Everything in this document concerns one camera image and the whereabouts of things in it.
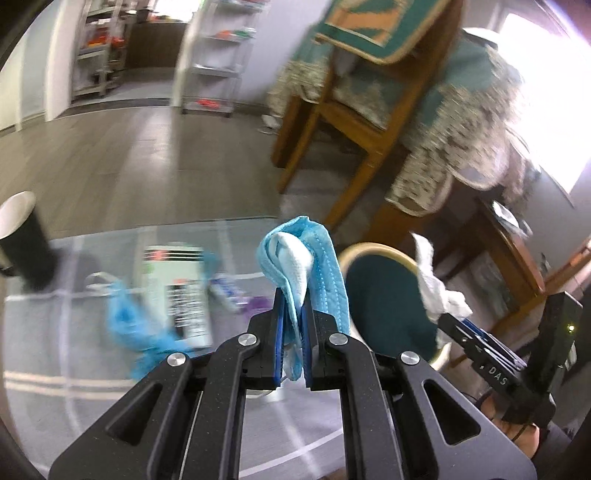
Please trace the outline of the white rolling shelf cart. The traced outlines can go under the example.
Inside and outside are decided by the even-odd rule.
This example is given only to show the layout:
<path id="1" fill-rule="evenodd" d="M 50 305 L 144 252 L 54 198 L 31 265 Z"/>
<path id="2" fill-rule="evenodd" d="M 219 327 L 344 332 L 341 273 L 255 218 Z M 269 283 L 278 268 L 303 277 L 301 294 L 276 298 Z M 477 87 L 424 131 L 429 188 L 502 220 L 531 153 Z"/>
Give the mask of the white rolling shelf cart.
<path id="1" fill-rule="evenodd" d="M 180 112 L 230 117 L 267 1 L 205 1 L 189 37 Z"/>

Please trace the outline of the blue white blister pack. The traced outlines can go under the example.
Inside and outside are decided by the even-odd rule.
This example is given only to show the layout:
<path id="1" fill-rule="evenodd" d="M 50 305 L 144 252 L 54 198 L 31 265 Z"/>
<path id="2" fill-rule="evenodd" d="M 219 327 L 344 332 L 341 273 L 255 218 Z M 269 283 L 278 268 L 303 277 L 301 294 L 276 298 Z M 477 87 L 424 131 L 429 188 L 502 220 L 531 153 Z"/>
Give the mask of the blue white blister pack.
<path id="1" fill-rule="evenodd" d="M 214 275 L 209 280 L 208 289 L 211 295 L 230 312 L 243 312 L 249 305 L 249 295 L 246 295 L 228 276 Z"/>

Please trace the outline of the blue plastic glove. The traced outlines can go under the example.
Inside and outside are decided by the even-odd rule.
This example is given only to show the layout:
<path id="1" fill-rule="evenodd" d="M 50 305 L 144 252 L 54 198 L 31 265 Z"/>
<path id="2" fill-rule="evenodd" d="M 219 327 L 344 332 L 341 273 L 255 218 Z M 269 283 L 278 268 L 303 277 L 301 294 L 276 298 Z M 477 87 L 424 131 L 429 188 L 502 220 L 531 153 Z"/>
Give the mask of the blue plastic glove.
<path id="1" fill-rule="evenodd" d="M 170 354 L 189 358 L 197 352 L 168 327 L 157 326 L 120 280 L 110 284 L 106 323 L 110 335 L 122 347 L 137 355 L 131 377 L 139 380 Z"/>

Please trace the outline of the grey metal shelf rack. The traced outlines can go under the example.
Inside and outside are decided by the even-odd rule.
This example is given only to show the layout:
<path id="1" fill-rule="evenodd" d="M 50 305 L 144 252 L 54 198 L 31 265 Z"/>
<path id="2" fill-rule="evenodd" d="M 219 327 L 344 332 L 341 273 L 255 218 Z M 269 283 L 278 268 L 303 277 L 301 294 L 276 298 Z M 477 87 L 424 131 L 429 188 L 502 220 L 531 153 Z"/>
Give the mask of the grey metal shelf rack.
<path id="1" fill-rule="evenodd" d="M 85 1 L 75 37 L 71 98 L 105 97 L 122 80 L 136 1 Z"/>

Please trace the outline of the black mug white inside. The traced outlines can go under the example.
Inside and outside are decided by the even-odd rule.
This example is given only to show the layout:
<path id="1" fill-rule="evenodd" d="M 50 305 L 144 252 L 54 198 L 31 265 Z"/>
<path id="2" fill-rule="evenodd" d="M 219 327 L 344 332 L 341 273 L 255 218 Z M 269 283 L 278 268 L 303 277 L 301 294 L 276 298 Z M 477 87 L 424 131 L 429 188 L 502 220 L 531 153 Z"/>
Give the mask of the black mug white inside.
<path id="1" fill-rule="evenodd" d="M 6 278 L 20 276 L 29 289 L 45 289 L 53 280 L 58 259 L 44 233 L 32 191 L 12 195 L 1 205 L 1 265 Z"/>

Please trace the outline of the teal trash bin tan rim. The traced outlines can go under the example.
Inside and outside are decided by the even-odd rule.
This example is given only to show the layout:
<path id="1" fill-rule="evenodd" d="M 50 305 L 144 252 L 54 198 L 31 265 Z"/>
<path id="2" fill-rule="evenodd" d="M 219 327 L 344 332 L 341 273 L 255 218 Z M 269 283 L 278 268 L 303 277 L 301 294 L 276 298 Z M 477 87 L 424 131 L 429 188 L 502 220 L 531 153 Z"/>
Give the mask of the teal trash bin tan rim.
<path id="1" fill-rule="evenodd" d="M 353 337 L 377 354 L 397 357 L 413 351 L 434 369 L 443 369 L 451 344 L 438 344 L 440 331 L 423 305 L 415 260 L 391 246 L 362 242 L 339 253 L 339 268 Z"/>

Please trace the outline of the white tissue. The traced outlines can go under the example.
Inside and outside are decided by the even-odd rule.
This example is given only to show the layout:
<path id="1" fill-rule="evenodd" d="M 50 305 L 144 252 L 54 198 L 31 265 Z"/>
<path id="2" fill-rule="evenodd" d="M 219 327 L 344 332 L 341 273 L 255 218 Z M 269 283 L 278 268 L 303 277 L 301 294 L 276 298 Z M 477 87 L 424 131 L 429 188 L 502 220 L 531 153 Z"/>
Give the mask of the white tissue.
<path id="1" fill-rule="evenodd" d="M 434 273 L 434 247 L 424 236 L 413 233 L 417 279 L 422 304 L 428 319 L 438 325 L 439 318 L 451 314 L 459 320 L 469 318 L 473 310 L 460 291 L 448 290 Z"/>

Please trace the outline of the blue surgical face mask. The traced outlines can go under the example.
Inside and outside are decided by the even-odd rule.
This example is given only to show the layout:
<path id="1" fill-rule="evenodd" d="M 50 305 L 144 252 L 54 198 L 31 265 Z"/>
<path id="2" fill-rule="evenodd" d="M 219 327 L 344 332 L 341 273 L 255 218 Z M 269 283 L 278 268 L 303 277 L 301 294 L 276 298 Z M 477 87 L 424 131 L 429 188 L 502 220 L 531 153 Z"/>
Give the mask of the blue surgical face mask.
<path id="1" fill-rule="evenodd" d="M 349 299 L 329 231 L 307 216 L 298 216 L 275 227 L 256 250 L 260 270 L 283 292 L 287 326 L 283 337 L 283 372 L 296 381 L 303 372 L 301 327 L 304 299 L 335 318 L 338 331 L 349 333 Z"/>

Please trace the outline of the purple plastic wrapper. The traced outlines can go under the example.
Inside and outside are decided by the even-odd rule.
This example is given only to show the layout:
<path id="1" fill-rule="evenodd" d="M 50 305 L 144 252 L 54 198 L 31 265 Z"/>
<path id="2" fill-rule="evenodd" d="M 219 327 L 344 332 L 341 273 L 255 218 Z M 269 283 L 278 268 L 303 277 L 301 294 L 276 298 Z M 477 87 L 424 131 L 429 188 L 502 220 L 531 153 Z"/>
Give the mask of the purple plastic wrapper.
<path id="1" fill-rule="evenodd" d="M 273 309 L 273 300 L 264 296 L 254 296 L 249 299 L 243 309 L 245 318 L 250 319 L 252 316 L 270 311 Z"/>

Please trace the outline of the white medicine box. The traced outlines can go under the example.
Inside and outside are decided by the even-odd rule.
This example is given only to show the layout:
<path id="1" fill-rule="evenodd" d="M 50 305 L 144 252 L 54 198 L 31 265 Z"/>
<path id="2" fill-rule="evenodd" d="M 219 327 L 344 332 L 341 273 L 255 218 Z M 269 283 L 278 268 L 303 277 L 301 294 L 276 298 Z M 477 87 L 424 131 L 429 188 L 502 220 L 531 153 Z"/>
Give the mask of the white medicine box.
<path id="1" fill-rule="evenodd" d="M 141 289 L 147 312 L 162 328 L 191 349 L 212 346 L 204 250 L 186 244 L 146 247 Z"/>

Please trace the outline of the grey plaid ottoman cover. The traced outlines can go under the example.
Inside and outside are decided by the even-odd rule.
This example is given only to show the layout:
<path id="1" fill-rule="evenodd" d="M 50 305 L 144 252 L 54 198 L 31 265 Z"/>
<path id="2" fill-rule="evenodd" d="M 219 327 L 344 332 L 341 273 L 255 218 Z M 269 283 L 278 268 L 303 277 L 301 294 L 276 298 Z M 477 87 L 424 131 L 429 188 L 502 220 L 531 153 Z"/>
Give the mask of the grey plaid ottoman cover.
<path id="1" fill-rule="evenodd" d="M 164 352 L 162 329 L 144 306 L 143 256 L 150 246 L 204 251 L 207 269 L 242 292 L 242 305 L 208 299 L 212 342 L 242 333 L 273 302 L 256 261 L 273 217 L 221 219 L 57 239 L 57 272 L 41 291 L 1 283 L 1 415 L 42 475 Z M 335 392 L 283 381 L 245 404 L 243 479 L 341 479 L 341 409 Z"/>

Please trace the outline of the lace tablecloth table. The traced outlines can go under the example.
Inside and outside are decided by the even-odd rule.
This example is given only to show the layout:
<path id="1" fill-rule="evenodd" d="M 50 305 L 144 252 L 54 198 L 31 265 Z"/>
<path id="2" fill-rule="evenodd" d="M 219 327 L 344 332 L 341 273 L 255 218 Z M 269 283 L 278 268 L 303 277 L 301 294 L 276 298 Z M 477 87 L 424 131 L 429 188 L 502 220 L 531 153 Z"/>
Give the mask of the lace tablecloth table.
<path id="1" fill-rule="evenodd" d="M 317 104 L 332 46 L 314 40 L 311 25 L 267 95 L 270 113 L 283 117 L 290 97 Z M 455 182 L 478 191 L 503 187 L 506 204 L 524 194 L 526 160 L 510 153 L 509 126 L 520 87 L 518 71 L 484 38 L 460 34 L 447 64 L 422 97 L 403 130 L 409 150 L 385 200 L 404 213 L 424 217 L 440 210 Z M 403 91 L 376 67 L 356 62 L 335 85 L 335 100 L 385 130 Z"/>

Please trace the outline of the white power strip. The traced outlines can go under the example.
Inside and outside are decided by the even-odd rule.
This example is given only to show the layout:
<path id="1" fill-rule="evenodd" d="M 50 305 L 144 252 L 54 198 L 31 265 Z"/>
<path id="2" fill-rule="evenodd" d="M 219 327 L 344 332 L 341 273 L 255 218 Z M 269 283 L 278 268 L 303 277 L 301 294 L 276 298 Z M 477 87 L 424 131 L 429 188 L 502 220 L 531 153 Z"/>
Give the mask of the white power strip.
<path id="1" fill-rule="evenodd" d="M 257 131 L 264 135 L 277 135 L 280 132 L 281 126 L 283 126 L 283 119 L 280 116 L 263 114 L 260 120 L 262 120 L 262 125 Z"/>

